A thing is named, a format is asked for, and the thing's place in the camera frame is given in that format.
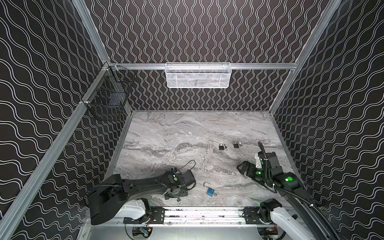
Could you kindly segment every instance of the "marble floor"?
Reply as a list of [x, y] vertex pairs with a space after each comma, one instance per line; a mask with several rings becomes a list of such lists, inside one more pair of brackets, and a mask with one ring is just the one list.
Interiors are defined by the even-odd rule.
[[[243, 145], [235, 149], [233, 141]], [[254, 162], [260, 151], [258, 141], [267, 152], [276, 152], [284, 172], [292, 171], [267, 112], [135, 112], [114, 173], [127, 179], [154, 177], [193, 159], [197, 185], [188, 196], [178, 204], [176, 199], [152, 195], [148, 197], [151, 205], [259, 206], [275, 198], [290, 206], [236, 169], [243, 161]], [[220, 151], [219, 143], [226, 144], [227, 151]], [[203, 182], [209, 182], [219, 195], [207, 195]]]

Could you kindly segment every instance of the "black wallpaper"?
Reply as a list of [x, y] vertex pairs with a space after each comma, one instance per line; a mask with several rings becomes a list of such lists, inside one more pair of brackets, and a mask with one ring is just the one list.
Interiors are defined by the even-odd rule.
[[125, 119], [84, 115], [12, 239], [76, 239], [86, 213], [83, 197], [103, 181]]
[[228, 88], [168, 88], [164, 71], [139, 71], [128, 102], [138, 110], [269, 110], [289, 70], [236, 70]]
[[292, 63], [328, 0], [86, 0], [115, 63]]
[[275, 119], [347, 239], [384, 239], [384, 1], [343, 0]]
[[102, 63], [69, 0], [0, 1], [0, 219]]

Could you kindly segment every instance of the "blue padlock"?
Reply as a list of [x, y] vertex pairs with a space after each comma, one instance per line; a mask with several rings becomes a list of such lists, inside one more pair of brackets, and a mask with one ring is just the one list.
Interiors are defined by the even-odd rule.
[[208, 190], [207, 190], [207, 194], [208, 195], [210, 195], [211, 197], [213, 197], [214, 195], [215, 196], [217, 196], [218, 195], [218, 192], [215, 192], [215, 190], [213, 190], [212, 188], [210, 188], [210, 187], [207, 187], [205, 184], [209, 184], [209, 185], [211, 185], [209, 182], [204, 182], [203, 183], [203, 186], [205, 187], [205, 188], [207, 188]]

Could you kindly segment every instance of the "black padlock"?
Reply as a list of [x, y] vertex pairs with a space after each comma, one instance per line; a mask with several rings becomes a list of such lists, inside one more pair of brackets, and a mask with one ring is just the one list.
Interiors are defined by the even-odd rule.
[[220, 143], [219, 145], [218, 145], [218, 149], [219, 150], [224, 150], [225, 148], [225, 145], [224, 144], [222, 144], [222, 143]]

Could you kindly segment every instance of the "metal extrusion bar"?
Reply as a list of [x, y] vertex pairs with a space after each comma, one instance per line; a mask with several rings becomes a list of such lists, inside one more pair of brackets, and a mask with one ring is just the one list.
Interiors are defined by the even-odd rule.
[[[129, 70], [165, 70], [165, 63], [113, 63]], [[296, 69], [296, 63], [231, 63], [233, 70]]]
[[303, 68], [304, 64], [306, 63], [308, 57], [310, 56], [313, 48], [316, 46], [317, 42], [319, 41], [322, 33], [324, 32], [325, 28], [328, 26], [328, 23], [330, 22], [333, 14], [337, 10], [341, 3], [341, 0], [330, 0], [322, 12], [315, 28], [312, 31], [312, 34], [308, 38], [307, 42], [305, 43], [303, 50], [301, 51], [298, 59], [297, 59], [297, 68], [294, 71], [290, 71], [288, 74], [285, 82], [283, 83], [283, 86], [281, 87], [279, 93], [277, 94], [277, 97], [275, 98], [275, 101], [273, 102], [270, 113], [274, 115], [280, 105], [280, 103], [283, 101], [285, 94], [288, 92], [289, 88], [291, 87], [292, 83], [296, 79], [296, 76], [299, 74], [301, 69]]
[[[83, 100], [89, 100], [88, 98], [102, 80], [105, 71], [106, 70], [101, 70], [99, 72], [92, 85], [88, 88], [84, 95], [86, 98]], [[13, 232], [16, 230], [86, 111], [87, 107], [82, 102], [79, 102], [0, 221], [0, 240], [9, 240], [12, 237]]]
[[[149, 227], [272, 227], [273, 224], [247, 224], [243, 217], [244, 207], [165, 207], [164, 223]], [[113, 219], [92, 227], [122, 226], [124, 217]], [[128, 227], [141, 227], [142, 224], [129, 224]]]
[[283, 135], [281, 134], [280, 129], [279, 129], [279, 127], [277, 126], [275, 117], [274, 117], [273, 115], [271, 115], [271, 121], [272, 121], [273, 126], [275, 127], [276, 132], [277, 132], [277, 136], [279, 136], [280, 142], [281, 142], [281, 144], [283, 145], [285, 154], [287, 155], [288, 160], [289, 160], [289, 162], [290, 162], [290, 164], [291, 164], [293, 173], [300, 179], [301, 182], [303, 182], [303, 180], [301, 179], [301, 176], [300, 176], [300, 174], [299, 174], [299, 171], [297, 170], [297, 167], [296, 167], [296, 165], [295, 165], [295, 162], [293, 161], [293, 158], [292, 158], [292, 156], [291, 156], [291, 152], [289, 151], [289, 149], [288, 149], [288, 147], [287, 147], [287, 145], [286, 145], [286, 143], [285, 143], [285, 140], [284, 140], [284, 138], [283, 138]]
[[120, 156], [121, 148], [124, 144], [125, 137], [127, 136], [128, 129], [129, 129], [129, 126], [131, 124], [132, 118], [133, 118], [133, 113], [127, 116], [127, 119], [124, 123], [124, 127], [121, 130], [121, 135], [120, 135], [120, 138], [119, 138], [118, 143], [116, 145], [115, 151], [113, 152], [111, 161], [109, 162], [108, 169], [105, 173], [104, 181], [112, 175], [113, 170], [115, 169], [115, 166], [116, 166], [116, 163], [117, 163], [118, 158]]
[[84, 27], [87, 30], [89, 37], [91, 38], [91, 41], [99, 55], [100, 60], [103, 62], [109, 62], [109, 57], [105, 50], [104, 44], [101, 41], [100, 35], [92, 20], [91, 13], [89, 12], [84, 0], [72, 0], [72, 2], [77, 12], [79, 13], [81, 20], [83, 21]]

